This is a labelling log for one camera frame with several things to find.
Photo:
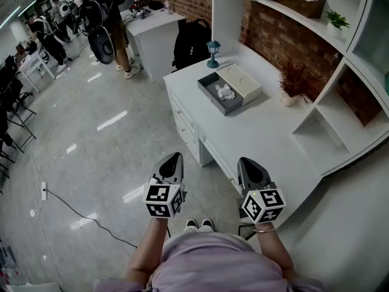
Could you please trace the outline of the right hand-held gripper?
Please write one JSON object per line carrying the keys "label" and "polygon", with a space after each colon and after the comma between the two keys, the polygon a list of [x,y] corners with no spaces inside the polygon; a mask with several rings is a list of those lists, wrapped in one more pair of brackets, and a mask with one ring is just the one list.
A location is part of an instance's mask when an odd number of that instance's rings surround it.
{"label": "right hand-held gripper", "polygon": [[243,203],[241,210],[253,224],[269,223],[286,207],[285,197],[271,180],[267,170],[252,159],[238,161],[238,184]]}

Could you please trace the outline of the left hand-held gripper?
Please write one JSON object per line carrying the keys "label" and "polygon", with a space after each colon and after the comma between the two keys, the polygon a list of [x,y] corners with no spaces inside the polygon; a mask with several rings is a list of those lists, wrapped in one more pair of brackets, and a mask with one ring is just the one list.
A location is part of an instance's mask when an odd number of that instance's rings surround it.
{"label": "left hand-held gripper", "polygon": [[143,188],[142,201],[153,218],[173,218],[185,201],[183,156],[169,154],[154,165]]}

